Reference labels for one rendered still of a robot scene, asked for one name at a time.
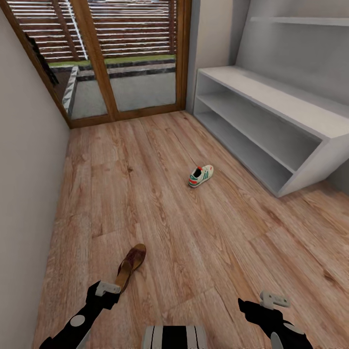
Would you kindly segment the sandal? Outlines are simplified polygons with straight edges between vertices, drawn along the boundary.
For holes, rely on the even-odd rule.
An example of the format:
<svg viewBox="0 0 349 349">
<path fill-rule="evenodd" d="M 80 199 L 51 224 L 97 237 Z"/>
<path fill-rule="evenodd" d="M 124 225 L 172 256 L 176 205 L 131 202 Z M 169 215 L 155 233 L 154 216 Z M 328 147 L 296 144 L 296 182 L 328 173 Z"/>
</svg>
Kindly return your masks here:
<svg viewBox="0 0 349 349">
<path fill-rule="evenodd" d="M 127 254 L 123 263 L 120 265 L 115 285 L 121 286 L 121 292 L 124 292 L 128 286 L 132 273 L 142 265 L 146 256 L 146 247 L 144 244 L 138 244 Z"/>
</svg>

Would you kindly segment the robot trunk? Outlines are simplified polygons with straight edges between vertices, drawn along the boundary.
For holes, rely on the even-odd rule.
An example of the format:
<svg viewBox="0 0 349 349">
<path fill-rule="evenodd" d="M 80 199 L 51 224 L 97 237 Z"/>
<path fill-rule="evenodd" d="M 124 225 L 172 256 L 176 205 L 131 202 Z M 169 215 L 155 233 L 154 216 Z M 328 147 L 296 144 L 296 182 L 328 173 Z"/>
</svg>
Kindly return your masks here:
<svg viewBox="0 0 349 349">
<path fill-rule="evenodd" d="M 208 349 L 202 326 L 147 326 L 141 349 Z"/>
</svg>

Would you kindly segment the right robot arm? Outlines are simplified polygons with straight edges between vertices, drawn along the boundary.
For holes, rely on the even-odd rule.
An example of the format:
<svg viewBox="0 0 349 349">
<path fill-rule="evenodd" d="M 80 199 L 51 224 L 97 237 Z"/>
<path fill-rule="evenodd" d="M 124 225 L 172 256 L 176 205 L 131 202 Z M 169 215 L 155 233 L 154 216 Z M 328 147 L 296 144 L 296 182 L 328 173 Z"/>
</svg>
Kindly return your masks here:
<svg viewBox="0 0 349 349">
<path fill-rule="evenodd" d="M 261 291 L 260 304 L 238 298 L 239 309 L 248 322 L 258 324 L 270 338 L 272 349 L 313 349 L 306 334 L 287 320 L 273 304 L 289 308 L 288 298 L 275 293 Z"/>
</svg>

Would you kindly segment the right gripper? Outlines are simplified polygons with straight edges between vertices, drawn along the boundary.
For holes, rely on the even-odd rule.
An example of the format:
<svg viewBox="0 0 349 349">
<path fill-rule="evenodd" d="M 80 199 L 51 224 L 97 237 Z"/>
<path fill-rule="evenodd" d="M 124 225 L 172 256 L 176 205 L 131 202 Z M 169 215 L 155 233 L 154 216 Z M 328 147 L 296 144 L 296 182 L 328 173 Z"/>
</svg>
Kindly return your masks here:
<svg viewBox="0 0 349 349">
<path fill-rule="evenodd" d="M 245 313 L 245 318 L 248 322 L 258 324 L 262 330 L 265 332 L 265 320 L 269 316 L 276 316 L 283 319 L 283 313 L 279 310 L 266 309 L 257 303 L 251 301 L 243 301 L 238 298 L 239 309 L 241 312 Z M 265 332 L 266 333 L 266 332 Z"/>
</svg>

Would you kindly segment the gym shoe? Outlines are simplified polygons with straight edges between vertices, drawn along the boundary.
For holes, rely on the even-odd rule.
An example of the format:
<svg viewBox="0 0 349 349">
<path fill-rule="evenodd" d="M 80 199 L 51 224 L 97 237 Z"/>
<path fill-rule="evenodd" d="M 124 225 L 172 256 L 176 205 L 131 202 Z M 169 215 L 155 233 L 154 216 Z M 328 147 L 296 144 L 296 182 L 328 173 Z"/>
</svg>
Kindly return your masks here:
<svg viewBox="0 0 349 349">
<path fill-rule="evenodd" d="M 202 183 L 211 178 L 214 173 L 214 169 L 211 165 L 197 166 L 195 170 L 190 174 L 188 185 L 196 188 Z"/>
</svg>

